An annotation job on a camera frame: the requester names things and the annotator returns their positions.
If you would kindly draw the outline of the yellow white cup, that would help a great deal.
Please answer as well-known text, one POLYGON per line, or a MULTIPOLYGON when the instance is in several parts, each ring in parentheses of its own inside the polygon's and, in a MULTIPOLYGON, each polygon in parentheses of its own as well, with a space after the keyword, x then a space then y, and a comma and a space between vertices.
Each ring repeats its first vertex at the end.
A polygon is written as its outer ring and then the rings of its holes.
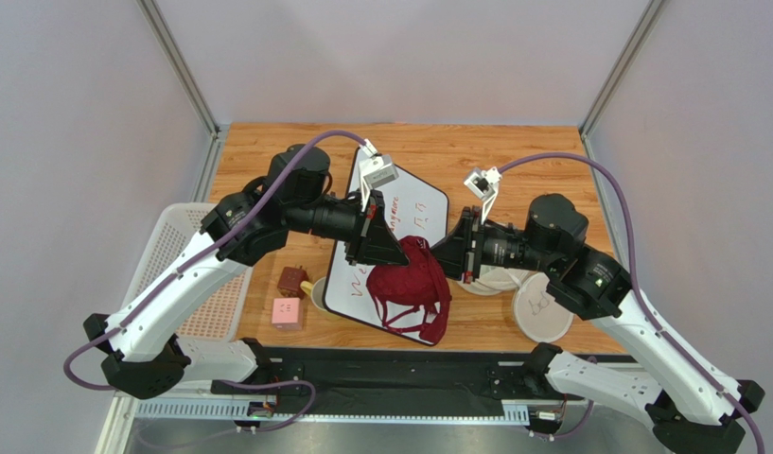
POLYGON ((315 282, 303 281, 300 283, 300 289, 309 297, 310 301, 318 310, 318 313, 329 320, 338 318, 336 314, 329 312, 325 306, 325 284, 326 278, 321 277, 315 282))

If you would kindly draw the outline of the whiteboard with red writing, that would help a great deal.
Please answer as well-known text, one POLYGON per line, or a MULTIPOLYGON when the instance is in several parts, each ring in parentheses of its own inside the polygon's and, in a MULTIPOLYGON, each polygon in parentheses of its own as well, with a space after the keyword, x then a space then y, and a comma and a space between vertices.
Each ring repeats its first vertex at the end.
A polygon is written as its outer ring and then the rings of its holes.
POLYGON ((370 149, 355 158, 348 190, 364 198, 351 241, 337 242, 325 309, 380 331, 434 346, 444 337, 451 294, 431 246, 448 230, 448 196, 370 149))

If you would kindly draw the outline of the pink eraser block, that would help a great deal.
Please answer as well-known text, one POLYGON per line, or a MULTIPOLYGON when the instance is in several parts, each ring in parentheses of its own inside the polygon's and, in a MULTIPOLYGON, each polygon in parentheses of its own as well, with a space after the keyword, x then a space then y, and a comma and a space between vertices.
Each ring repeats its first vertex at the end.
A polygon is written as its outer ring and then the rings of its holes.
POLYGON ((271 323, 275 329, 301 330, 303 322, 303 305, 299 298, 281 297, 272 301, 271 323))

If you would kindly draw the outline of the white mesh laundry bag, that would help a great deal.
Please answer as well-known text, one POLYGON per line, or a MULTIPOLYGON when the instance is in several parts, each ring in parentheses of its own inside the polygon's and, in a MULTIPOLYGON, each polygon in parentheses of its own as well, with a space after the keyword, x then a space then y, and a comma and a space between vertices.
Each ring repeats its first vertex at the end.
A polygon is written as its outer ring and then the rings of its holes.
POLYGON ((571 328, 573 315, 547 291, 548 277, 542 272, 482 266, 471 283, 458 282, 465 291, 480 296, 511 292, 512 315, 519 331, 531 341, 555 343, 571 328))

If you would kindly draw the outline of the dark red power adapter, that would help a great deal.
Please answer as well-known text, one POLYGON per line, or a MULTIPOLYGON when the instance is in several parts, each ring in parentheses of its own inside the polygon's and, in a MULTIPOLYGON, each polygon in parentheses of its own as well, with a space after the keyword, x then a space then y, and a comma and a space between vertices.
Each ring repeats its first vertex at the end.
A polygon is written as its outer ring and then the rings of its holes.
POLYGON ((283 297, 302 299, 306 293, 301 285, 307 281, 308 274, 305 269, 285 267, 280 273, 276 288, 283 297))

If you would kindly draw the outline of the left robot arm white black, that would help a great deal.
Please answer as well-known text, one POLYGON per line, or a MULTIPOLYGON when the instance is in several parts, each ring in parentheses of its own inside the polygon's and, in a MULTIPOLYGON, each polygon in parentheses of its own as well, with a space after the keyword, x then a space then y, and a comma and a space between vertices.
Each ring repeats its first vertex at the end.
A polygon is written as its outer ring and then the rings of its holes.
POLYGON ((393 182, 392 159, 370 143, 360 149, 359 187, 328 192, 330 159, 312 145, 276 154, 266 175, 224 197, 181 254, 133 302, 84 324, 105 358, 108 385, 139 399, 186 381, 241 383, 266 359, 255 340, 181 337, 178 329, 218 289, 285 247, 292 232, 341 242, 352 265, 405 266, 409 260, 385 219, 380 188, 393 182))

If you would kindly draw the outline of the dark red bra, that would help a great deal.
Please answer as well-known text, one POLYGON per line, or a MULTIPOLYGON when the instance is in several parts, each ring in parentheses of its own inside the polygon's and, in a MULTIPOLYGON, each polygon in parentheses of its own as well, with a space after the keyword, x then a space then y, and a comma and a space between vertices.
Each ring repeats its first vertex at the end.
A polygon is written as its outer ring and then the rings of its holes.
POLYGON ((422 236, 405 236, 399 245, 407 266, 377 265, 366 281, 381 327, 396 334, 416 334, 432 346, 445 336, 452 295, 441 265, 422 236))

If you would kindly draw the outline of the white plastic basket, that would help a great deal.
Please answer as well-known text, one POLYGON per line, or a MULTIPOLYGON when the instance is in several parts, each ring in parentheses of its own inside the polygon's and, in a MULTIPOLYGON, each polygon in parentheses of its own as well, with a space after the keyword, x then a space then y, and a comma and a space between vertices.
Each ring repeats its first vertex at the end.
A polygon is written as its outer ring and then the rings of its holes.
MULTIPOLYGON (((190 242, 202 228, 202 219, 213 208, 208 202, 185 202, 173 203, 162 211, 135 269, 123 308, 133 309, 162 278, 207 247, 205 240, 199 240, 194 246, 190 242)), ((173 312, 181 323, 176 329, 178 337, 231 342, 237 333, 252 271, 227 261, 202 259, 187 269, 181 279, 166 286, 137 321, 143 322, 157 312, 159 303, 171 303, 180 294, 186 299, 176 305, 183 311, 173 312)))

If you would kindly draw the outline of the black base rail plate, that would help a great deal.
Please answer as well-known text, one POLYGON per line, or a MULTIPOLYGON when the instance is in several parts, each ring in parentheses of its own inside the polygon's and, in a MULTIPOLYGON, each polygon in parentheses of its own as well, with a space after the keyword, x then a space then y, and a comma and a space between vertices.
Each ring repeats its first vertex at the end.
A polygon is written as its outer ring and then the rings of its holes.
POLYGON ((563 396, 542 377, 523 377, 527 353, 268 347, 270 364, 251 383, 299 378, 278 391, 278 410, 293 412, 317 390, 311 415, 498 416, 504 400, 563 396))

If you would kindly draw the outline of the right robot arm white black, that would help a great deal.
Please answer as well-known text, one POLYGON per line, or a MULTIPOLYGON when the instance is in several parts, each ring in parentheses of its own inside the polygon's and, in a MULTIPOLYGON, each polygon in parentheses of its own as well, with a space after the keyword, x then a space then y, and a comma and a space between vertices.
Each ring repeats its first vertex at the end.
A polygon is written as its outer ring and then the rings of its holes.
POLYGON ((592 400, 649 429, 674 453, 734 453, 764 390, 699 356, 670 330, 630 273, 586 244, 588 220, 559 194, 535 198, 523 229, 482 220, 466 208, 454 230, 433 246, 446 276, 464 281, 481 266, 538 271, 547 291, 571 314, 600 328, 646 371, 627 375, 541 343, 526 367, 544 386, 592 400))

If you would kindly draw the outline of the aluminium frame rail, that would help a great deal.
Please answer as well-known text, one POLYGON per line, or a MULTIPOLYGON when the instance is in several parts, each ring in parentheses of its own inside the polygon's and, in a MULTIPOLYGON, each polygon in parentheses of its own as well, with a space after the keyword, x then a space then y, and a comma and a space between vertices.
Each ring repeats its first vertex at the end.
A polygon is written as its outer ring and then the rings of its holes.
POLYGON ((101 431, 99 453, 659 453, 637 421, 570 398, 561 434, 529 425, 557 401, 407 399, 351 392, 316 397, 287 389, 271 416, 254 395, 216 395, 205 383, 141 401, 119 394, 101 431))

